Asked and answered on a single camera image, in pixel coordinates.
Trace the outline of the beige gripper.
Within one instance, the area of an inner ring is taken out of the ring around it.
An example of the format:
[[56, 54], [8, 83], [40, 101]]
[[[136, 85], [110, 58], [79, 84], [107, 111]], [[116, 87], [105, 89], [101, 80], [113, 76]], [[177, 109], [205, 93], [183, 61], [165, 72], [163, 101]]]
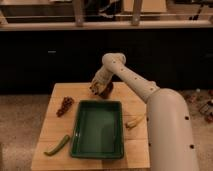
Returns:
[[91, 82], [93, 92], [103, 92], [112, 79], [113, 73], [102, 66], [95, 74]]

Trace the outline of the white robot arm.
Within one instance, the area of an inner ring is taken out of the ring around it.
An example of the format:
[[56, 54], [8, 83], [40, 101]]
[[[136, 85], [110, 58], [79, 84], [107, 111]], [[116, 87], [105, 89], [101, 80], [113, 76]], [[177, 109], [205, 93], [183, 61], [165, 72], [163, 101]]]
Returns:
[[100, 95], [116, 75], [146, 104], [150, 171], [199, 171], [189, 109], [183, 96], [160, 88], [125, 63], [123, 53], [104, 54], [91, 91]]

